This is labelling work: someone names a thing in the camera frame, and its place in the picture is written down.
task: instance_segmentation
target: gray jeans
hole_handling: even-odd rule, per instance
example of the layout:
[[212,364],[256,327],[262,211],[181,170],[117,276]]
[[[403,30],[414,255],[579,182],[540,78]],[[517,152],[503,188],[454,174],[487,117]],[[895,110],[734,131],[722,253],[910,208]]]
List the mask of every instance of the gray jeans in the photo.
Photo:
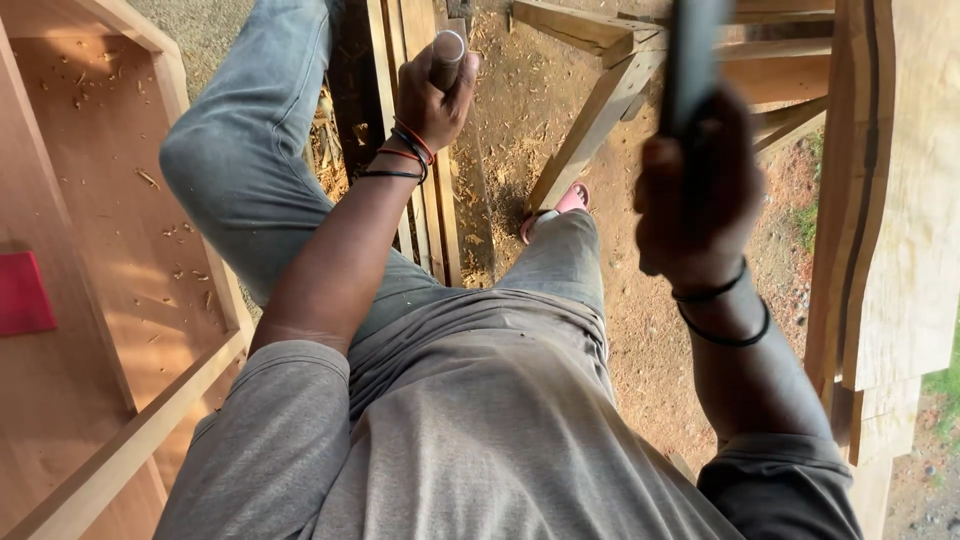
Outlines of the gray jeans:
[[[257,0],[216,74],[160,148],[170,189],[261,306],[333,208],[300,157],[331,41],[322,0]],[[593,218],[568,212],[538,227],[495,286],[555,294],[602,315],[599,257]],[[469,291],[440,285],[392,250],[354,342],[460,294]]]

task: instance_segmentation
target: black bracelet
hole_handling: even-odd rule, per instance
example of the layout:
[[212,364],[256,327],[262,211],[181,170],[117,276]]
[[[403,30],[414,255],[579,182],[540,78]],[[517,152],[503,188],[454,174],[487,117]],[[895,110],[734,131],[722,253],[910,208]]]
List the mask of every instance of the black bracelet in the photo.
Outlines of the black bracelet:
[[358,177],[363,178],[365,176],[402,176],[403,178],[420,178],[420,175],[417,173],[405,173],[402,171],[361,171],[357,174]]
[[417,155],[417,159],[420,160],[420,166],[423,167],[423,174],[420,175],[420,181],[417,182],[417,185],[423,184],[426,181],[426,173],[429,169],[427,168],[426,159],[423,157],[423,153],[420,151],[420,148],[414,144],[414,141],[410,140],[410,137],[405,135],[397,128],[390,128],[390,133],[400,137],[400,140],[407,143],[407,146],[410,147],[410,150],[413,150],[414,154]]
[[763,336],[765,336],[768,331],[770,331],[770,320],[771,320],[770,309],[767,307],[767,303],[763,302],[762,298],[760,299],[760,303],[763,305],[763,328],[760,329],[760,333],[758,333],[754,337],[751,337],[749,339],[743,339],[743,340],[727,339],[726,337],[717,337],[715,335],[704,333],[697,327],[693,326],[693,323],[691,323],[690,319],[686,317],[686,313],[684,313],[683,308],[680,307],[679,304],[677,304],[677,311],[680,312],[680,316],[684,319],[684,322],[690,328],[690,330],[693,331],[693,333],[704,338],[706,341],[709,341],[710,343],[713,343],[716,345],[723,345],[724,347],[742,348],[742,347],[750,347],[751,345],[755,345],[761,339],[763,339]]
[[720,286],[718,288],[709,290],[707,292],[702,292],[700,294],[694,294],[691,296],[679,296],[677,293],[670,293],[670,295],[673,296],[674,302],[677,302],[678,304],[696,304],[698,302],[707,302],[707,301],[713,300],[714,298],[720,296],[725,292],[730,292],[730,290],[736,287],[736,284],[740,283],[740,280],[742,280],[743,277],[746,275],[747,275],[747,258],[744,257],[743,266],[740,268],[740,273],[736,276],[736,278],[733,278],[733,281],[723,286]]

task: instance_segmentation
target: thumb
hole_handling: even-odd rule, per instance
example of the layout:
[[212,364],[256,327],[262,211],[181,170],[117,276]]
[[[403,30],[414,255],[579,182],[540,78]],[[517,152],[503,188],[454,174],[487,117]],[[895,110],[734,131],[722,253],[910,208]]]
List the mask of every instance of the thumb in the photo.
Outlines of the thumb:
[[454,111],[461,111],[464,116],[470,106],[470,100],[473,99],[473,88],[477,83],[477,72],[480,71],[480,55],[476,53],[467,53],[464,61],[460,62],[460,73],[457,74],[457,81],[446,94],[448,103],[452,105]]
[[636,181],[634,209],[645,213],[655,206],[677,209],[680,204],[684,159],[675,138],[654,135],[643,144],[643,172]]

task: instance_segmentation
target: t-shirt sleeve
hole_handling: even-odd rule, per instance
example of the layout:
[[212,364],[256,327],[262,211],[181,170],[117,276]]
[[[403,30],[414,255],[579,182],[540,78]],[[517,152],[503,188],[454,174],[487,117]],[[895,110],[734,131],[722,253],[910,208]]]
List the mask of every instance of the t-shirt sleeve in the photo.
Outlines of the t-shirt sleeve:
[[349,451],[349,366],[310,341],[257,351],[194,431],[155,540],[299,537]]
[[862,538],[836,443],[752,433],[735,437],[701,471],[707,499],[747,540]]

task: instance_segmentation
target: gray t-shirt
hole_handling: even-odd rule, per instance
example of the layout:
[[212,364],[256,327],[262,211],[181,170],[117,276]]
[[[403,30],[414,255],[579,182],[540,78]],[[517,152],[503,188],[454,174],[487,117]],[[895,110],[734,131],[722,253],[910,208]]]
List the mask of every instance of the gray t-shirt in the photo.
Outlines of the gray t-shirt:
[[741,436],[689,483],[617,414],[586,307],[477,291],[349,356],[257,351],[155,538],[859,537],[832,441]]

